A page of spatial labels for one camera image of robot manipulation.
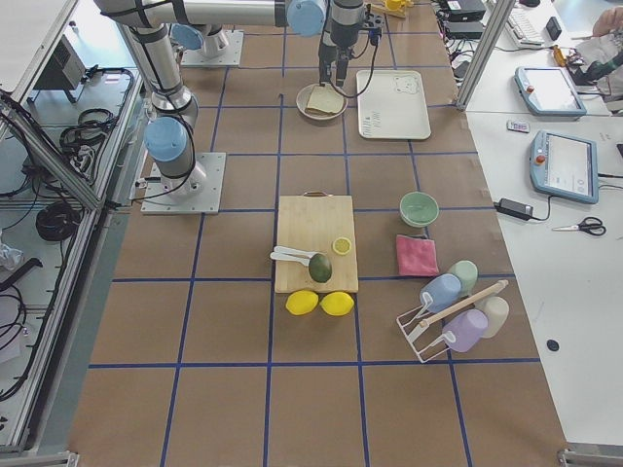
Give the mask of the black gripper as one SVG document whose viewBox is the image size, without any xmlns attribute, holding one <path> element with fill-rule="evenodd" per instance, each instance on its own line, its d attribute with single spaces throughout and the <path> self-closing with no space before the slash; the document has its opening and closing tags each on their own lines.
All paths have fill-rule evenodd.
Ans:
<svg viewBox="0 0 623 467">
<path fill-rule="evenodd" d="M 332 63 L 335 62 L 335 85 L 342 87 L 348 74 L 348 63 L 353 57 L 352 48 L 358 40 L 358 34 L 364 25 L 361 19 L 353 24 L 341 24 L 329 18 L 325 21 L 318 47 L 319 84 L 327 85 L 331 81 Z"/>
</svg>

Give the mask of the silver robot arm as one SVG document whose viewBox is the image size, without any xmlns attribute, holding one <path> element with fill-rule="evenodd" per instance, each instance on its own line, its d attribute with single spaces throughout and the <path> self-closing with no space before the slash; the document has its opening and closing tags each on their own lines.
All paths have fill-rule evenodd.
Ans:
<svg viewBox="0 0 623 467">
<path fill-rule="evenodd" d="M 225 23 L 288 26 L 303 37 L 318 35 L 319 83 L 336 89 L 344 86 L 360 33 L 376 47 L 383 28 L 362 1 L 184 1 L 169 23 L 173 38 L 187 50 L 205 46 Z"/>
<path fill-rule="evenodd" d="M 287 1 L 97 1 L 100 13 L 129 31 L 135 61 L 151 89 L 155 120 L 145 131 L 145 146 L 161 173 L 164 194 L 177 199 L 198 192 L 202 176 L 194 149 L 199 112 L 184 85 L 168 36 L 171 25 L 209 31 L 224 24 L 287 24 Z"/>
</svg>

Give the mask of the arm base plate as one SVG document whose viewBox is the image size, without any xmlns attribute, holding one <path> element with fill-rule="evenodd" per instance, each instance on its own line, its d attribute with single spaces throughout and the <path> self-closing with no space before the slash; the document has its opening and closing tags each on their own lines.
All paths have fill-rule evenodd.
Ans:
<svg viewBox="0 0 623 467">
<path fill-rule="evenodd" d="M 195 169 L 178 188 L 184 178 L 163 178 L 153 163 L 150 176 L 157 180 L 148 182 L 145 194 L 140 195 L 141 212 L 146 215 L 217 214 L 225 166 L 225 153 L 197 153 Z"/>
<path fill-rule="evenodd" d="M 241 30 L 222 29 L 218 33 L 202 37 L 197 49 L 186 49 L 182 55 L 184 67 L 239 66 L 243 45 Z"/>
</svg>

